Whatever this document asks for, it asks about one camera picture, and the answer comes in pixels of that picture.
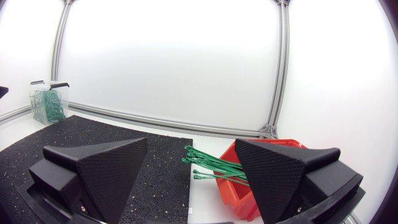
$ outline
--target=aluminum frame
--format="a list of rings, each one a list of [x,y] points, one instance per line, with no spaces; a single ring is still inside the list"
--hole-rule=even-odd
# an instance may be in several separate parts
[[[62,36],[63,36],[63,31],[65,30],[65,24],[67,23],[70,5],[72,4],[72,2],[73,0],[64,0],[60,22],[58,23],[57,34],[55,35],[52,63],[51,63],[51,80],[53,81],[58,80],[58,63],[60,58]]]
[[[260,138],[277,139],[277,123],[284,98],[287,67],[289,64],[289,0],[276,0],[279,6],[279,58],[274,96],[266,125],[259,131]]]

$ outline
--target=white backdrop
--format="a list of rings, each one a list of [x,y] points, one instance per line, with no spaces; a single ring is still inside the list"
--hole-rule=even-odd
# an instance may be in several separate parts
[[[369,223],[398,165],[398,45],[379,1],[290,2],[280,138],[339,147],[364,176],[355,210]]]
[[[0,115],[50,78],[62,1],[7,0],[0,11]],[[368,223],[398,164],[398,46],[377,0],[290,2],[280,138],[340,147],[364,175],[355,213]],[[273,0],[76,0],[60,55],[70,100],[156,118],[258,129],[278,49]]]
[[[70,101],[258,130],[279,44],[273,1],[75,1],[60,54]]]

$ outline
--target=clear plastic container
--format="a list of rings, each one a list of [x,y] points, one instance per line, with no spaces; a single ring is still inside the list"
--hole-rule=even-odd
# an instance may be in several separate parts
[[[31,82],[29,91],[30,110],[35,120],[50,125],[68,116],[68,83],[43,80]]]

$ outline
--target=black handle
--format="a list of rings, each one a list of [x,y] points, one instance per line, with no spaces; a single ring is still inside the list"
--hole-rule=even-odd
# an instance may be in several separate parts
[[[53,89],[53,88],[58,88],[58,87],[63,87],[63,86],[69,87],[69,84],[68,83],[53,84],[53,85],[50,85],[50,90]]]
[[[44,84],[44,81],[43,81],[43,80],[34,81],[34,82],[31,82],[30,84],[31,84],[31,85]]]

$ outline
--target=black foam mat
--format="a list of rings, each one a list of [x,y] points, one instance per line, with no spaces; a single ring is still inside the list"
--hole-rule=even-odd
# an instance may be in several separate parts
[[[50,125],[0,152],[0,209],[8,216],[3,221],[40,223],[17,189],[31,179],[28,168],[43,158],[43,146],[76,147],[143,137],[148,138],[148,152],[119,222],[186,223],[190,165],[180,159],[186,155],[183,147],[192,145],[192,139],[120,128],[78,116]]]

